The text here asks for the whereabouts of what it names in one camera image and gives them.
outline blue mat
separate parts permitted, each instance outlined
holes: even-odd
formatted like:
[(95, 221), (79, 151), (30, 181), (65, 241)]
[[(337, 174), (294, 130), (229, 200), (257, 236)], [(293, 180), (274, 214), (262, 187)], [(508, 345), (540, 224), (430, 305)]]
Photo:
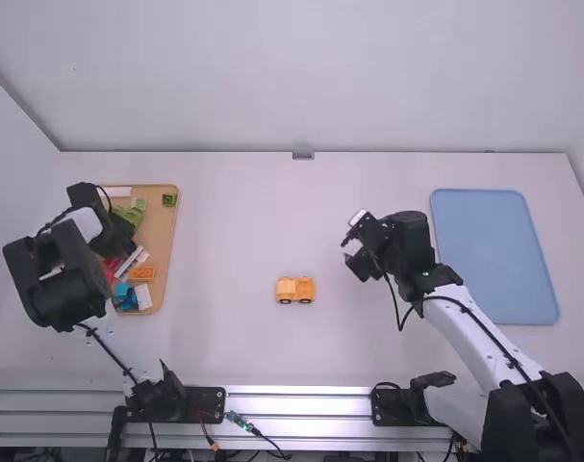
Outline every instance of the blue mat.
[(559, 306), (522, 194), (436, 190), (430, 201), (441, 262), (461, 275), (491, 321), (556, 323)]

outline robotic arm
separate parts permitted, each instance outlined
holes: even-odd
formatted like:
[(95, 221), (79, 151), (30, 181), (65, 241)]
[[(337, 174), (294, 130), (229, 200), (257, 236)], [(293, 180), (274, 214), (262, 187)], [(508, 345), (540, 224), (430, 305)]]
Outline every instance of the robotic arm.
[[(361, 210), (342, 246), (362, 243), (345, 263), (362, 281), (394, 276), (401, 298), (445, 336), (482, 391), (458, 393), (456, 377), (436, 372), (409, 390), (378, 390), (372, 408), (413, 424), (446, 424), (482, 451), (482, 460), (584, 460), (584, 392), (567, 372), (550, 374), (503, 335), (473, 301), (462, 278), (435, 262), (422, 212), (376, 219)], [(384, 425), (381, 414), (373, 422)]]
[(67, 188), (71, 207), (34, 238), (5, 245), (3, 254), (29, 318), (86, 343), (95, 341), (122, 368), (130, 413), (146, 421), (178, 422), (187, 413), (187, 390), (163, 362), (142, 364), (119, 336), (111, 289), (93, 251), (102, 257), (131, 253), (133, 226), (106, 210), (97, 187)]
[[(133, 227), (106, 210), (95, 185), (80, 183), (67, 193), (69, 209), (33, 238), (3, 248), (27, 315), (41, 327), (102, 346), (123, 370), (127, 409), (135, 422), (199, 423), (203, 417), (205, 423), (220, 423), (223, 389), (184, 387), (163, 362), (160, 368), (143, 365), (114, 335), (111, 289), (93, 252), (131, 253)], [(390, 283), (388, 274), (393, 275), (402, 299), (446, 337), (482, 391), (481, 396), (456, 393), (453, 374), (428, 374), (412, 380), (410, 389), (373, 391), (373, 422), (446, 424), (491, 462), (584, 461), (582, 388), (570, 374), (549, 374), (512, 345), (473, 301), (462, 278), (435, 262), (426, 216), (400, 212), (376, 219), (360, 211), (349, 225), (342, 246), (354, 239), (363, 246), (345, 255), (347, 266), (362, 282), (384, 277)], [(195, 407), (213, 416), (198, 419), (191, 412)], [(377, 419), (375, 408), (390, 418)], [(114, 411), (116, 441), (109, 446), (118, 444), (127, 409)]]

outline yellow toy car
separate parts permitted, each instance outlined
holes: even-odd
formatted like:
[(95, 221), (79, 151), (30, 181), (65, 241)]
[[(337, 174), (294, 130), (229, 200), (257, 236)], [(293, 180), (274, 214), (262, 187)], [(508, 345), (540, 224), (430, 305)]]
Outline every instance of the yellow toy car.
[(312, 277), (279, 277), (276, 299), (283, 304), (292, 301), (311, 303), (315, 300), (315, 282)]

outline green toy block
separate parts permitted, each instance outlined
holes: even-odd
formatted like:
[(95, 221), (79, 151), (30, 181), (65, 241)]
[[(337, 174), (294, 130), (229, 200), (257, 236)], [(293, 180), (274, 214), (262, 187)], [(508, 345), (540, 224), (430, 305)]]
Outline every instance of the green toy block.
[(178, 201), (178, 194), (164, 194), (164, 207), (174, 207)]

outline wooden tray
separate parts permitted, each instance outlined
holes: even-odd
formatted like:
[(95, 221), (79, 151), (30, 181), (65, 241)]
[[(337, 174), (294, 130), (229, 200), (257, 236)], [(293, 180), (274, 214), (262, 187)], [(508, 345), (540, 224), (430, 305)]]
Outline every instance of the wooden tray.
[[(150, 254), (145, 265), (155, 266), (155, 278), (148, 281), (148, 291), (153, 306), (140, 311), (116, 310), (121, 316), (152, 315), (159, 311), (164, 304), (165, 282), (169, 256), (172, 250), (176, 212), (180, 201), (180, 192), (174, 185), (101, 185), (103, 188), (131, 188), (130, 197), (111, 196), (113, 205), (129, 208), (133, 198), (146, 200), (146, 212), (138, 229), (134, 241), (142, 245)], [(163, 194), (177, 194), (178, 199), (174, 207), (165, 207)]]

